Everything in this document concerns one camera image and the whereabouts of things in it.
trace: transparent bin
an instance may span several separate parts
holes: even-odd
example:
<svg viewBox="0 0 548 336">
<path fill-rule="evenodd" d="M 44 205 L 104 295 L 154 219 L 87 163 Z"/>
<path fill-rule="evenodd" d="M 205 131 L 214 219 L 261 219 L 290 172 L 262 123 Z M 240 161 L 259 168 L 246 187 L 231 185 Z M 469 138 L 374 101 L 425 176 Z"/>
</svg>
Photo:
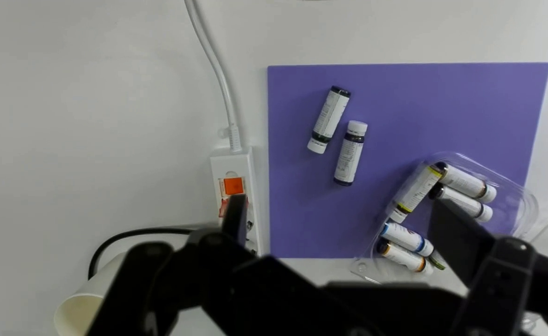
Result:
<svg viewBox="0 0 548 336">
<path fill-rule="evenodd" d="M 514 183 L 512 179 L 494 172 L 492 168 L 466 157 L 460 153 L 434 153 L 421 163 L 447 163 L 458 170 L 464 170 L 497 191 L 495 200 L 488 205 L 492 207 L 494 215 L 484 226 L 492 235 L 503 237 L 512 235 L 525 239 L 533 235 L 533 228 L 536 232 L 538 220 L 538 202 L 536 198 L 525 191 L 522 185 Z M 428 217 L 430 217 L 432 200 L 425 198 L 412 215 L 402 222 L 404 228 L 415 232 L 419 235 L 427 235 Z M 432 275 L 412 273 L 386 258 L 378 256 L 374 245 L 380 237 L 382 222 L 374 222 L 376 232 L 374 235 L 367 235 L 363 241 L 363 258 L 356 258 L 350 263 L 350 273 L 361 276 L 367 282 L 440 282 L 447 288 L 456 288 L 462 291 L 462 284 L 458 278 L 447 271 L 434 271 Z"/>
</svg>

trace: purple board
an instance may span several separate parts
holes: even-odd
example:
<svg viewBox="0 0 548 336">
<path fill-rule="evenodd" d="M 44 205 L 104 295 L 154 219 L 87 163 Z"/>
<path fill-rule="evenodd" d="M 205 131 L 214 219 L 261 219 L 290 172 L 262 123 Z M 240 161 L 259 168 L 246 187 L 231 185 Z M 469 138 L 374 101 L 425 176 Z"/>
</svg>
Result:
<svg viewBox="0 0 548 336">
<path fill-rule="evenodd" d="M 523 185 L 548 64 L 268 69 L 270 239 L 279 258 L 363 254 L 415 163 L 464 153 Z M 330 86 L 352 97 L 324 155 L 305 149 Z M 352 187 L 331 181 L 348 120 L 369 123 Z"/>
</svg>

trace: white cylinder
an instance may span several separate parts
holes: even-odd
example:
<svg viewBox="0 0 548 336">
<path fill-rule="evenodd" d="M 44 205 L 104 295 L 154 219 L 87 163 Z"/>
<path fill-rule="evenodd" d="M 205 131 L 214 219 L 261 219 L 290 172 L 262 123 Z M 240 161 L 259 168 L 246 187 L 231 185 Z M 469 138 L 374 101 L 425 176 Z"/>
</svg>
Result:
<svg viewBox="0 0 548 336">
<path fill-rule="evenodd" d="M 391 245 L 391 243 L 384 243 L 380 247 L 380 254 L 397 263 L 397 265 L 402 265 L 406 267 L 408 271 L 412 273 L 421 273 L 421 275 L 430 275 L 432 273 L 432 267 L 427 263 L 425 258 L 417 256 L 417 254 L 412 254 L 397 245 Z"/>
<path fill-rule="evenodd" d="M 466 215 L 469 215 L 471 219 L 475 219 L 479 224 L 488 222 L 494 217 L 494 209 L 471 200 L 453 189 L 441 187 L 436 194 L 438 200 L 449 200 L 454 205 L 458 205 Z"/>
<path fill-rule="evenodd" d="M 333 181 L 352 185 L 356 168 L 359 166 L 367 123 L 348 121 L 341 155 L 335 163 Z"/>
<path fill-rule="evenodd" d="M 400 224 L 384 224 L 382 237 L 399 245 L 400 248 L 404 248 L 408 252 L 413 252 L 413 254 L 419 254 L 425 258 L 434 252 L 434 247 L 427 239 L 423 239 L 415 232 L 408 232 Z"/>
<path fill-rule="evenodd" d="M 307 149 L 313 153 L 326 153 L 328 142 L 333 138 L 335 127 L 348 105 L 350 92 L 331 86 L 326 95 L 326 103 L 315 121 Z"/>
<path fill-rule="evenodd" d="M 115 256 L 78 291 L 59 304 L 54 312 L 54 329 L 57 336 L 84 336 L 87 332 L 123 260 L 123 254 Z"/>
<path fill-rule="evenodd" d="M 438 166 L 443 168 L 443 176 L 440 179 L 441 185 L 468 198 L 479 200 L 481 204 L 490 204 L 492 200 L 495 200 L 497 196 L 495 187 L 488 185 L 484 179 L 479 179 L 445 163 L 440 163 Z"/>
<path fill-rule="evenodd" d="M 419 164 L 417 170 L 402 183 L 386 209 L 391 222 L 404 222 L 415 211 L 428 191 L 440 181 L 441 170 L 430 164 Z"/>
</svg>

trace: black cable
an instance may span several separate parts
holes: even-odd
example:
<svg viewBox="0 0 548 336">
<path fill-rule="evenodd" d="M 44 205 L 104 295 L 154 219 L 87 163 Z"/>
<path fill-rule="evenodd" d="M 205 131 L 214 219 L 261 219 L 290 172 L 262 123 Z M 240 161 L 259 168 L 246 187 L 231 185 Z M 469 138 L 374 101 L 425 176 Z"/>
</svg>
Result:
<svg viewBox="0 0 548 336">
<path fill-rule="evenodd" d="M 175 233 L 175 235 L 188 235 L 192 230 L 186 228 L 143 228 L 143 230 L 130 230 L 130 232 L 121 232 L 110 239 L 106 239 L 91 256 L 89 267 L 87 267 L 87 278 L 91 278 L 97 271 L 97 263 L 102 256 L 102 252 L 115 241 L 134 237 L 134 235 L 156 235 L 156 233 Z"/>
</svg>

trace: power strip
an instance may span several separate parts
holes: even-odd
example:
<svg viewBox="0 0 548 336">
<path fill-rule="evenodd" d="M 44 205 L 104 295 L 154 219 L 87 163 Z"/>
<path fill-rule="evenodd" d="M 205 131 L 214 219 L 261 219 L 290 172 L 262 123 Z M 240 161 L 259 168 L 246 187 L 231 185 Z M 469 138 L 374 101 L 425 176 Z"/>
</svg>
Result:
<svg viewBox="0 0 548 336">
<path fill-rule="evenodd" d="M 253 161 L 251 149 L 246 151 L 231 151 L 221 149 L 214 151 L 210 157 L 214 192 L 216 192 L 216 209 L 218 222 L 223 217 L 229 196 L 246 194 L 248 196 L 248 233 L 246 233 L 246 248 L 262 254 L 262 245 L 259 239 L 259 222 L 255 209 L 255 179 L 253 179 Z"/>
</svg>

